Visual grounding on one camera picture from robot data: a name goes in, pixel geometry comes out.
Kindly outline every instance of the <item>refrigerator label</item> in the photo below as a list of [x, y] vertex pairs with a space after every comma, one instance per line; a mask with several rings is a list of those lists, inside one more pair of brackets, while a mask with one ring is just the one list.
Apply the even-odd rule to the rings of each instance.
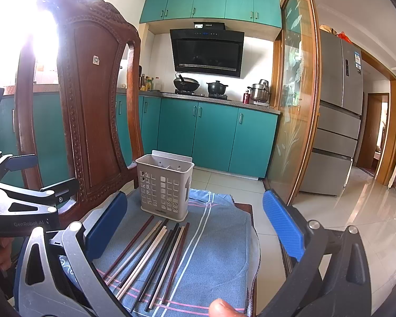
[[361, 56], [355, 51], [355, 66], [358, 70], [358, 74], [361, 75]]

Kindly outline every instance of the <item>doorway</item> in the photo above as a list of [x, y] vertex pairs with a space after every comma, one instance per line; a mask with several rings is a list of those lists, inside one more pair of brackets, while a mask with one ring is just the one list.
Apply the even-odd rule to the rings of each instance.
[[356, 166], [375, 176], [387, 133], [389, 93], [368, 93], [366, 121]]

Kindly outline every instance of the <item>blue towel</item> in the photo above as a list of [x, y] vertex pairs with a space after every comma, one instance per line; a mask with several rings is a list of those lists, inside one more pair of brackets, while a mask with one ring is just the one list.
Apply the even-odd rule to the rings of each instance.
[[[189, 222], [190, 227], [181, 256], [181, 264], [169, 293], [170, 303], [163, 306], [157, 300], [157, 306], [154, 305], [154, 308], [147, 313], [144, 311], [146, 303], [142, 302], [136, 306], [134, 311], [154, 317], [180, 317], [185, 313], [208, 315], [210, 303], [214, 299], [222, 298], [239, 312], [245, 312], [252, 228], [250, 215], [237, 209], [229, 195], [214, 194], [203, 190], [191, 189], [188, 205], [189, 212], [181, 226]], [[125, 217], [102, 257], [93, 261], [101, 274], [110, 267], [148, 218], [149, 214], [140, 209], [139, 191], [131, 192], [128, 195], [128, 211]], [[126, 257], [158, 220], [163, 219], [155, 216]], [[169, 221], [167, 227], [172, 229], [174, 225], [175, 222]], [[129, 309], [132, 306], [157, 253], [158, 251], [154, 253], [152, 259], [122, 299], [121, 302], [126, 308]], [[72, 274], [70, 277], [74, 282], [73, 272], [71, 272], [67, 259], [61, 257], [61, 262], [65, 271]], [[129, 266], [125, 268], [119, 274], [118, 279], [123, 277], [129, 269]], [[162, 297], [166, 289], [170, 272], [171, 269], [158, 297]], [[154, 283], [155, 281], [147, 293], [152, 291]], [[114, 294], [119, 291], [118, 284], [119, 281], [115, 281], [111, 285]]]

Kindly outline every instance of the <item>chopstick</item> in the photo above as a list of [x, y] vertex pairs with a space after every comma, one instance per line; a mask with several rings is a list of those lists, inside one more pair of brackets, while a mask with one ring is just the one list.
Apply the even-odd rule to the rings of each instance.
[[179, 266], [180, 256], [182, 255], [182, 250], [183, 250], [183, 246], [185, 244], [185, 239], [186, 239], [186, 235], [188, 233], [188, 229], [189, 229], [189, 223], [186, 223], [185, 230], [184, 230], [184, 232], [182, 234], [182, 239], [180, 240], [179, 249], [177, 251], [176, 260], [174, 262], [173, 269], [172, 269], [172, 272], [170, 274], [169, 281], [167, 283], [166, 291], [164, 292], [162, 304], [164, 304], [164, 302], [167, 300], [167, 297], [169, 295], [170, 286], [171, 286], [171, 284], [173, 282], [174, 275], [176, 274], [177, 267]]
[[154, 216], [150, 216], [148, 220], [145, 222], [145, 224], [140, 228], [140, 230], [136, 233], [134, 238], [129, 242], [129, 244], [126, 246], [126, 248], [121, 252], [121, 254], [117, 257], [117, 259], [113, 262], [113, 264], [110, 266], [110, 268], [104, 273], [103, 278], [105, 278], [107, 275], [110, 274], [110, 272], [114, 269], [114, 267], [118, 264], [118, 262], [123, 258], [123, 256], [126, 255], [126, 253], [129, 251], [129, 249], [134, 245], [136, 240], [141, 236], [141, 234], [144, 232], [144, 230], [147, 228], [147, 226], [151, 223], [153, 220]]
[[106, 281], [106, 285], [110, 285], [112, 281], [119, 275], [119, 273], [126, 267], [126, 265], [129, 263], [129, 261], [138, 253], [138, 251], [142, 248], [144, 243], [152, 236], [152, 234], [155, 232], [155, 230], [159, 227], [161, 224], [161, 221], [158, 221], [155, 226], [152, 228], [152, 230], [148, 233], [147, 236], [142, 240], [141, 243], [136, 247], [136, 249], [133, 251], [131, 255], [122, 263], [122, 265], [117, 269], [117, 271], [111, 276], [109, 280]]
[[144, 284], [142, 285], [142, 288], [140, 289], [138, 295], [136, 296], [135, 301], [133, 302], [132, 307], [129, 310], [129, 313], [133, 312], [133, 309], [135, 308], [136, 304], [142, 299], [142, 297], [145, 295], [145, 291], [148, 289], [148, 287], [151, 284], [151, 281], [155, 275], [155, 273], [158, 270], [158, 267], [160, 266], [161, 261], [163, 260], [163, 257], [165, 256], [169, 245], [173, 239], [173, 236], [175, 234], [175, 232], [177, 232], [179, 228], [179, 223], [176, 223], [176, 226], [174, 227], [174, 230], [171, 230], [169, 235], [166, 238], [166, 241], [164, 242], [163, 246], [161, 247], [160, 253], [158, 254], [156, 260], [154, 261], [154, 264], [151, 267], [150, 272], [148, 273], [147, 278], [145, 279]]
[[138, 276], [138, 274], [140, 273], [140, 271], [142, 270], [142, 268], [145, 266], [145, 264], [148, 262], [148, 260], [150, 259], [150, 257], [152, 256], [152, 254], [154, 253], [155, 249], [157, 249], [159, 243], [161, 242], [161, 240], [163, 239], [165, 233], [167, 232], [166, 227], [164, 226], [161, 231], [159, 232], [157, 238], [153, 241], [153, 243], [151, 244], [151, 247], [147, 250], [147, 253], [145, 254], [145, 256], [143, 258], [141, 258], [139, 264], [137, 267], [134, 268], [132, 274], [127, 278], [125, 284], [123, 284], [123, 286], [121, 286], [121, 289], [119, 290], [119, 292], [117, 292], [116, 294], [116, 298], [118, 300], [121, 300], [123, 298], [123, 295], [125, 294], [125, 292], [129, 289], [130, 285], [132, 284], [132, 282], [136, 279], [136, 277]]
[[161, 268], [160, 274], [158, 275], [154, 289], [152, 290], [150, 300], [148, 301], [147, 307], [145, 308], [146, 312], [149, 312], [149, 310], [152, 309], [154, 302], [157, 299], [157, 295], [160, 291], [160, 288], [161, 288], [161, 286], [163, 286], [164, 279], [166, 278], [166, 274], [170, 268], [171, 261], [174, 257], [174, 254], [176, 252], [176, 248], [180, 242], [180, 239], [182, 238], [182, 233], [183, 233], [184, 229], [185, 229], [184, 226], [179, 228], [174, 236], [175, 241], [172, 243], [172, 245], [168, 251], [166, 261], [164, 262], [163, 267]]
[[145, 254], [147, 253], [147, 251], [150, 249], [152, 243], [154, 242], [154, 240], [157, 238], [157, 236], [159, 235], [160, 231], [163, 229], [163, 227], [166, 226], [166, 224], [168, 223], [168, 219], [166, 218], [163, 222], [163, 224], [160, 225], [160, 227], [158, 228], [157, 232], [154, 234], [153, 238], [151, 239], [151, 241], [148, 243], [148, 245], [145, 247], [145, 249], [142, 251], [142, 253], [139, 255], [138, 259], [136, 260], [136, 262], [134, 263], [134, 265], [132, 266], [132, 268], [128, 271], [128, 273], [123, 277], [123, 279], [120, 282], [120, 286], [122, 287], [125, 282], [129, 279], [130, 275], [134, 272], [134, 270], [137, 268], [137, 266], [139, 265], [139, 263], [141, 262], [142, 258], [144, 258]]

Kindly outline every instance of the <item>chair backrest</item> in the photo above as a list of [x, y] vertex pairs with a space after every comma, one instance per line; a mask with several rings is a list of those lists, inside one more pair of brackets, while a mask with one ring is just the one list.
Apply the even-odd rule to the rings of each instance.
[[[125, 163], [119, 144], [116, 84], [128, 45], [128, 126], [135, 160], [144, 153], [138, 112], [140, 38], [136, 28], [103, 0], [38, 0], [37, 4], [50, 11], [57, 23], [57, 69], [69, 175], [80, 184], [74, 201], [59, 210], [62, 226], [66, 226], [126, 182], [137, 183], [136, 166]], [[32, 117], [34, 65], [29, 39], [21, 51], [15, 89], [15, 133], [21, 154], [37, 153]], [[38, 166], [22, 175], [26, 187], [41, 188]]]

